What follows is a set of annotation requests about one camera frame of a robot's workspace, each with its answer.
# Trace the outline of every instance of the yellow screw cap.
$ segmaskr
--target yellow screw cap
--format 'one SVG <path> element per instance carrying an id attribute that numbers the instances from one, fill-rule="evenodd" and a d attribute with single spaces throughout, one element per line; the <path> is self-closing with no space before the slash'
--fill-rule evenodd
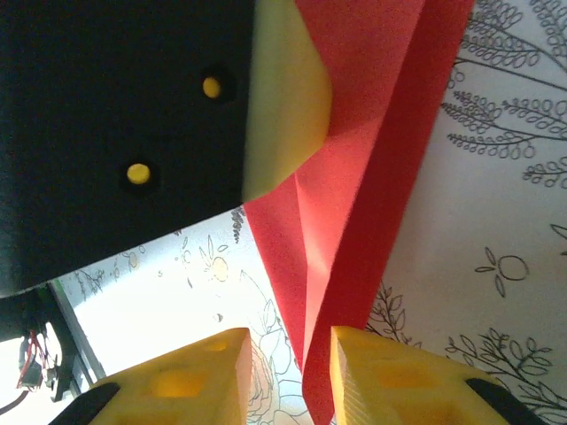
<path id="1" fill-rule="evenodd" d="M 203 80 L 203 93 L 205 96 L 216 99 L 221 95 L 221 84 L 214 77 L 206 77 Z"/>
<path id="2" fill-rule="evenodd" d="M 150 180 L 150 168 L 145 164 L 133 164 L 126 172 L 128 180 L 132 184 L 145 184 Z"/>

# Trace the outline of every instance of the red wire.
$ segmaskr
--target red wire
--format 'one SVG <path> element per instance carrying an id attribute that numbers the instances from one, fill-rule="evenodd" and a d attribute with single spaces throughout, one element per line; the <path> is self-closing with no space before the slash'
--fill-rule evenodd
<path id="1" fill-rule="evenodd" d="M 32 359 L 32 348 L 35 349 L 35 354 L 39 353 L 39 357 L 42 360 L 42 371 L 46 368 L 46 356 L 45 353 L 43 352 L 43 348 L 42 346 L 39 344 L 39 341 L 37 340 L 37 335 L 35 334 L 35 331 L 31 331 L 29 333 L 29 339 L 30 339 L 30 343 L 29 346 L 27 347 L 27 358 L 26 358 L 26 363 L 24 364 L 24 367 L 21 369 L 21 372 L 19 373 L 19 379 L 18 379 L 18 384 L 16 385 L 16 388 L 20 388 L 21 384 L 22 384 L 22 380 L 27 372 L 27 370 L 29 369 L 30 365 L 31 365 L 31 359 Z M 40 381 L 39 383 L 42 382 L 42 374 L 40 373 Z"/>

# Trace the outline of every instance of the black rubber pad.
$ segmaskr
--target black rubber pad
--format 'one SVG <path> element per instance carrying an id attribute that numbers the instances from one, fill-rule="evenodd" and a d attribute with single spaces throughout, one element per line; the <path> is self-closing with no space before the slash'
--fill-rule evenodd
<path id="1" fill-rule="evenodd" d="M 466 382 L 510 425 L 546 425 L 534 412 L 500 385 L 473 378 Z"/>
<path id="2" fill-rule="evenodd" d="M 89 425 L 120 390 L 118 383 L 105 383 L 81 394 L 50 425 Z"/>

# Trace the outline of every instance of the light yellow padding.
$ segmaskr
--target light yellow padding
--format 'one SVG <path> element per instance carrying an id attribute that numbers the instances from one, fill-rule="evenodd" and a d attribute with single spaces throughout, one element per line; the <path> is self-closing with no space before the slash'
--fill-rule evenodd
<path id="1" fill-rule="evenodd" d="M 338 425 L 508 425 L 465 382 L 486 373 L 359 329 L 332 329 L 330 378 Z"/>
<path id="2" fill-rule="evenodd" d="M 244 201 L 275 188 L 322 147 L 330 107 L 330 78 L 295 2 L 258 0 Z"/>
<path id="3" fill-rule="evenodd" d="M 251 372 L 249 330 L 227 330 L 97 382 L 120 390 L 90 424 L 245 425 Z"/>

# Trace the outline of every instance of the red paper fold crease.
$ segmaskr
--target red paper fold crease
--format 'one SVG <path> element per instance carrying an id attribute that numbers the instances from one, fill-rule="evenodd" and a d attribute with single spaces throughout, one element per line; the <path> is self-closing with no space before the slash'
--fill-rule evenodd
<path id="1" fill-rule="evenodd" d="M 304 398 L 326 425 L 330 326 L 366 324 L 473 2 L 297 3 L 333 83 L 330 134 L 245 208 Z"/>

